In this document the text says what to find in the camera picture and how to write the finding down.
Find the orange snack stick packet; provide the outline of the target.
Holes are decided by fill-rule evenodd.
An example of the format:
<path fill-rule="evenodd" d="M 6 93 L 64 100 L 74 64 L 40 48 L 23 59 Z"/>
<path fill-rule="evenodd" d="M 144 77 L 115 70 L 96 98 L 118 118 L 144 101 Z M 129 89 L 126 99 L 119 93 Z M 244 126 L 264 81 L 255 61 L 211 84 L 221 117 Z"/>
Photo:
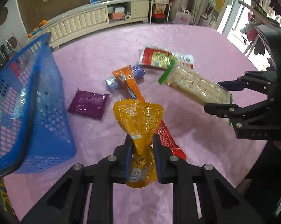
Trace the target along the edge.
<path fill-rule="evenodd" d="M 113 71 L 113 76 L 115 76 L 119 84 L 127 91 L 129 99 L 145 102 L 145 99 L 138 88 L 132 73 L 132 67 L 130 65 Z"/>

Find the red snack packet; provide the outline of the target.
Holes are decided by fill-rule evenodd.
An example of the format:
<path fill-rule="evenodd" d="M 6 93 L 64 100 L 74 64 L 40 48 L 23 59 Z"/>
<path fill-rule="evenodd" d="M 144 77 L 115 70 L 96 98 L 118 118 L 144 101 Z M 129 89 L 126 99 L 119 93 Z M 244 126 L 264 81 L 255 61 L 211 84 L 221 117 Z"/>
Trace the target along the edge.
<path fill-rule="evenodd" d="M 170 131 L 168 130 L 166 124 L 163 120 L 161 120 L 159 127 L 157 128 L 156 132 L 161 140 L 161 144 L 165 147 L 168 147 L 172 154 L 186 160 L 186 155 L 183 150 L 175 143 Z"/>

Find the oranges on cabinet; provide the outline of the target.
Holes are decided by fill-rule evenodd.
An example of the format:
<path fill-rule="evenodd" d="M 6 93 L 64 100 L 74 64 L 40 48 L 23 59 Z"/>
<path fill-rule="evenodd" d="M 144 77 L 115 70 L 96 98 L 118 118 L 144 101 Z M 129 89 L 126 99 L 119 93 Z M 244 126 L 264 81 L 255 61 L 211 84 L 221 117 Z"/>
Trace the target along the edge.
<path fill-rule="evenodd" d="M 31 37 L 34 36 L 36 33 L 40 32 L 41 29 L 43 29 L 43 27 L 44 27 L 46 24 L 47 24 L 47 20 L 42 20 L 42 21 L 39 23 L 39 26 L 36 27 L 36 28 L 34 28 L 34 29 L 32 30 L 32 32 L 27 35 L 27 37 L 28 37 L 28 38 L 31 38 Z"/>

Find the cracker pack with green seal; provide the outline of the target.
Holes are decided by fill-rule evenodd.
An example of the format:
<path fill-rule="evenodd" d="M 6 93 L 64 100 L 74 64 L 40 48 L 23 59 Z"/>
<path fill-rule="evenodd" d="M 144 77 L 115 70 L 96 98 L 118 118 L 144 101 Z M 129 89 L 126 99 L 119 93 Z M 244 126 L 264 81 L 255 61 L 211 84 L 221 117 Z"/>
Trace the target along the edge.
<path fill-rule="evenodd" d="M 171 61 L 158 82 L 168 85 L 202 106 L 233 102 L 233 95 L 228 90 L 175 60 Z"/>

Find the blue Doublemint gum pack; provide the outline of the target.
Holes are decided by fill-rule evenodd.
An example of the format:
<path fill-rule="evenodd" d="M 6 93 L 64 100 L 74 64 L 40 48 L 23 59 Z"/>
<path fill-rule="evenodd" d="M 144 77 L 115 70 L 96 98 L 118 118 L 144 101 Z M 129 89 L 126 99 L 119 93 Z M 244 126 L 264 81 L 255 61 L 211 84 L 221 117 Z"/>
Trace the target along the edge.
<path fill-rule="evenodd" d="M 141 66 L 135 65 L 132 67 L 132 74 L 133 74 L 135 80 L 139 80 L 144 77 L 145 71 L 143 70 L 143 68 Z M 107 78 L 105 80 L 105 82 L 106 82 L 107 90 L 111 93 L 122 88 L 121 84 L 119 84 L 117 82 L 117 79 L 115 78 L 115 76 L 111 76 L 111 77 Z"/>

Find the pink quilted mat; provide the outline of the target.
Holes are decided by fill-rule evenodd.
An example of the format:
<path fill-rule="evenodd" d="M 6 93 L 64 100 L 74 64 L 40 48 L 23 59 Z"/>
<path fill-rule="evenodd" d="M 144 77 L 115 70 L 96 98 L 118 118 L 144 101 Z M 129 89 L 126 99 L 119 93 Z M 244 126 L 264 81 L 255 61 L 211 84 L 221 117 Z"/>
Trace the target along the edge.
<path fill-rule="evenodd" d="M 255 68 L 245 55 L 215 29 L 198 26 L 137 24 L 93 33 L 54 51 L 70 104 L 77 90 L 106 93 L 105 80 L 113 71 L 138 62 L 145 46 L 190 54 L 194 68 L 212 81 L 235 80 Z M 162 72 L 145 68 L 138 87 L 145 100 L 160 104 L 163 120 L 190 164 L 212 164 L 233 186 L 247 175 L 265 142 L 240 140 L 222 119 L 204 112 L 158 80 Z M 96 164 L 125 140 L 114 117 L 114 103 L 127 97 L 125 90 L 110 94 L 102 120 L 69 114 L 76 144 L 74 158 L 41 173 L 12 174 L 4 182 L 11 205 L 22 219 L 36 202 L 75 163 Z M 157 181 L 141 189 L 114 185 L 114 223 L 171 223 L 172 186 Z"/>

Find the cream TV cabinet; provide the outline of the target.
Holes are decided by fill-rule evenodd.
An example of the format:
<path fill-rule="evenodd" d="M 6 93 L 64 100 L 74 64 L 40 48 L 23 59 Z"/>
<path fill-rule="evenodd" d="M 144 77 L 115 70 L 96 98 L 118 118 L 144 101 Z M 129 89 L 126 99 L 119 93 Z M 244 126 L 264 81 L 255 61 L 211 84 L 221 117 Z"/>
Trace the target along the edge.
<path fill-rule="evenodd" d="M 49 46 L 56 48 L 95 31 L 129 23 L 147 22 L 148 5 L 149 0 L 113 0 L 83 5 L 50 19 L 35 35 L 28 38 L 27 42 L 44 33 L 50 33 Z M 111 17 L 109 12 L 114 6 L 124 7 L 124 18 Z"/>

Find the pink shopping bag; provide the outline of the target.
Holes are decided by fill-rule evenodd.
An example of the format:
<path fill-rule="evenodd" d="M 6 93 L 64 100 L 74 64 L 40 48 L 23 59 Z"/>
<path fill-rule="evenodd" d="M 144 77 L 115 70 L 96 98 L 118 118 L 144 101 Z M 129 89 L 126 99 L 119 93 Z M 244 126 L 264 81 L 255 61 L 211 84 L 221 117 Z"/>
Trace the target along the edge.
<path fill-rule="evenodd" d="M 172 20 L 172 23 L 180 24 L 180 25 L 190 25 L 191 21 L 192 21 L 191 12 L 185 7 L 182 7 L 180 11 L 176 12 Z"/>

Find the orange-yellow snack pouch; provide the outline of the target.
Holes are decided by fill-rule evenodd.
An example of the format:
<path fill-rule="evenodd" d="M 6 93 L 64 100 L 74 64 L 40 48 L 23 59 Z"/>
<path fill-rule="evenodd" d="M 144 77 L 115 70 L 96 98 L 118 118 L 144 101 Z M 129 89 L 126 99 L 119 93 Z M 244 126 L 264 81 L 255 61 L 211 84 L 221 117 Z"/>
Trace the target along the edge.
<path fill-rule="evenodd" d="M 119 126 L 132 138 L 132 160 L 126 185 L 146 187 L 157 180 L 153 135 L 163 118 L 163 107 L 139 100 L 121 100 L 115 102 L 113 111 Z"/>

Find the blue plastic basket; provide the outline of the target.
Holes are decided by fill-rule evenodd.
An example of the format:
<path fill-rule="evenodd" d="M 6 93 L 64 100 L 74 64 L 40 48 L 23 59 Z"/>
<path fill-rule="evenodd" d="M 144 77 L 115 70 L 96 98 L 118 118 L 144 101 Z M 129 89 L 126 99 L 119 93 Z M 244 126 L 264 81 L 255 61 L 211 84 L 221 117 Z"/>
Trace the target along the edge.
<path fill-rule="evenodd" d="M 0 178 L 45 171 L 76 153 L 50 39 L 31 41 L 0 73 Z"/>

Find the red and yellow snack bag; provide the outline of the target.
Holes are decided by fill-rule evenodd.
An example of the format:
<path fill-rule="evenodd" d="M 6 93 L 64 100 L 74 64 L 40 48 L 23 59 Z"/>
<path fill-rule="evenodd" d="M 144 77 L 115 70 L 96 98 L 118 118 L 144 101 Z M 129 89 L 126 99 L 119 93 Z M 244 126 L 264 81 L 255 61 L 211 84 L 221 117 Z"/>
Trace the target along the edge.
<path fill-rule="evenodd" d="M 143 48 L 138 64 L 159 69 L 167 69 L 172 60 L 179 62 L 182 65 L 186 65 L 194 70 L 193 55 L 170 52 L 161 48 L 149 46 Z"/>

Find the purple snack packet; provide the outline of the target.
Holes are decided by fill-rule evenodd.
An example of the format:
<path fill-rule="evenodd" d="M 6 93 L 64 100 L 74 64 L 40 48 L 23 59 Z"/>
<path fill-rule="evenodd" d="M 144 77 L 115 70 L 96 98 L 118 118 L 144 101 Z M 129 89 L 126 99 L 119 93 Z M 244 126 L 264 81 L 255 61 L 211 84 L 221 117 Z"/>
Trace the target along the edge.
<path fill-rule="evenodd" d="M 110 94 L 77 90 L 67 112 L 101 120 Z"/>

